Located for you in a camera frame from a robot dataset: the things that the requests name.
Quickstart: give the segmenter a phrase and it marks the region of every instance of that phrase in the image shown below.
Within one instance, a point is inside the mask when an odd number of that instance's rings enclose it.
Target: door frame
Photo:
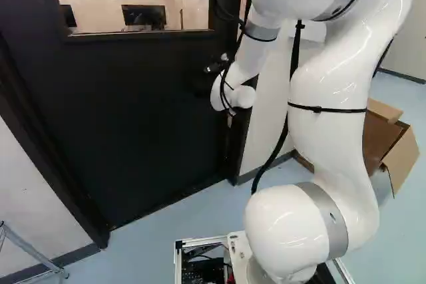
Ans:
[[[0,115],[58,198],[98,247],[104,249],[110,229],[94,201],[73,179],[70,166],[32,101],[0,32]]]
[[[84,35],[84,37],[68,37],[64,18],[59,15],[59,0],[56,3],[57,8],[51,7],[55,20],[53,23],[58,25],[59,36],[64,41],[71,40],[79,43],[86,41],[121,41],[124,39],[142,40],[147,38],[167,40],[170,37],[205,38],[220,35],[226,43],[227,50],[233,49],[236,42],[237,24],[225,23],[216,19],[212,10],[212,0],[210,0],[209,6],[209,29],[206,30],[92,34]],[[240,0],[232,0],[231,3],[232,7],[229,7],[228,11],[237,15],[240,10]],[[38,106],[33,101],[25,81],[19,75],[17,64],[0,30],[0,116],[58,198],[64,203],[93,242],[99,248],[104,249],[108,246],[113,226],[107,223],[96,203],[73,178],[75,173],[71,169],[72,166],[67,162],[67,158],[59,147],[59,143],[55,140],[54,135],[49,132],[49,127],[43,120]],[[224,161],[221,165],[228,166],[229,161]],[[162,207],[190,196],[224,178],[223,175],[216,176],[208,179],[203,184],[188,188],[187,192],[179,197],[170,199]],[[146,212],[146,214],[150,214],[160,208],[153,208],[151,212]]]

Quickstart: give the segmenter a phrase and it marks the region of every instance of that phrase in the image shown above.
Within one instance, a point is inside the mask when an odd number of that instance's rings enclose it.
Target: black door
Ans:
[[[240,0],[223,1],[238,12]],[[235,25],[217,21],[210,6],[209,30],[68,35],[75,20],[62,1],[0,6],[23,89],[110,228],[218,180],[224,118],[195,84],[212,55],[232,46]]]

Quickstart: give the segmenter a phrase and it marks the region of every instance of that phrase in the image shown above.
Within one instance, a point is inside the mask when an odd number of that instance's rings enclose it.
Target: metal frame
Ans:
[[[62,267],[55,265],[50,259],[45,257],[43,254],[38,252],[30,243],[26,242],[22,237],[17,235],[9,226],[5,224],[4,221],[0,224],[0,251],[3,247],[5,239],[9,239],[13,244],[20,247],[23,251],[34,257],[37,261],[40,261],[46,267],[49,268],[49,271],[46,271],[42,274],[36,275],[19,283],[35,283],[47,277],[58,275],[59,284],[63,282],[64,279],[69,277],[69,273],[65,271]]]
[[[182,250],[190,247],[222,244],[228,247],[228,236],[204,237],[200,239],[181,239],[174,244],[174,283],[182,283]]]
[[[248,243],[242,243],[242,247],[244,248],[244,254],[241,254],[241,243],[239,243],[238,245],[236,244],[236,239],[238,238],[238,236],[245,237],[245,232],[239,231],[229,233],[226,236],[204,237],[200,239],[182,239],[176,241],[174,246],[174,283],[182,283],[182,250],[190,247],[201,247],[212,244],[223,244],[227,248],[229,248],[230,246],[233,247],[232,251],[235,253],[235,256],[230,255],[230,259],[232,267],[234,269],[234,275],[236,275],[235,272],[239,271],[238,268],[241,268],[241,265],[240,263],[235,262],[238,262],[242,259],[249,259],[251,256],[251,251],[247,251],[247,249],[250,250]],[[346,269],[346,266],[343,264],[342,260],[338,258],[333,259],[332,261],[341,278],[343,279],[343,282],[345,284],[355,284],[355,281],[353,280],[349,271]]]

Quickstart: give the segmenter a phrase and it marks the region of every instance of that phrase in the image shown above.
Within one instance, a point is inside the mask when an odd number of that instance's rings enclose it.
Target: baseboard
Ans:
[[[414,81],[414,82],[419,83],[419,84],[426,84],[426,80],[416,78],[415,76],[408,76],[406,74],[398,73],[398,72],[395,72],[395,71],[392,71],[392,70],[387,70],[387,69],[384,69],[384,68],[378,68],[377,71],[387,73],[387,74],[391,74],[392,76],[397,76],[398,78],[402,78],[402,79],[405,79],[405,80]]]
[[[96,254],[100,251],[98,246],[95,243],[86,245],[80,249],[76,249],[75,251],[69,252],[62,256],[56,257],[52,259],[52,262],[59,267],[64,267],[74,262],[80,261],[88,256]],[[25,279],[29,279],[36,275],[42,274],[49,269],[45,267],[43,264],[37,264],[22,271],[18,271],[16,273],[12,273],[0,278],[0,284],[13,284],[16,282],[23,281]]]
[[[293,158],[294,152],[295,152],[295,150],[292,150],[292,151],[287,152],[287,153],[283,154],[282,156],[279,156],[278,158],[276,158],[272,162],[270,169],[272,169],[273,167],[276,167],[276,166],[280,165],[281,163]],[[256,174],[258,173],[259,169],[260,169],[260,167],[254,169],[252,171],[249,171],[249,172],[243,174],[242,176],[237,177],[237,185],[240,186],[241,184],[246,183],[246,182],[250,181],[251,179],[253,179],[256,176]]]

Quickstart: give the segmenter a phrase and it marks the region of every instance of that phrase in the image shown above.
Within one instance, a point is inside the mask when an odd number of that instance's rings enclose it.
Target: metal stand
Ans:
[[[40,261],[42,264],[44,264],[46,267],[49,268],[49,271],[36,275],[24,281],[20,281],[19,283],[25,283],[25,284],[34,283],[36,281],[45,279],[47,277],[58,275],[59,284],[61,284],[64,279],[67,279],[69,277],[68,272],[66,272],[62,267],[55,265],[50,259],[45,257],[40,252],[38,252],[31,244],[24,241],[19,235],[17,235],[14,231],[12,231],[11,228],[7,226],[4,221],[2,221],[0,223],[0,251],[6,237],[13,244],[20,247],[23,251],[27,252],[29,255],[31,255],[36,260]]]

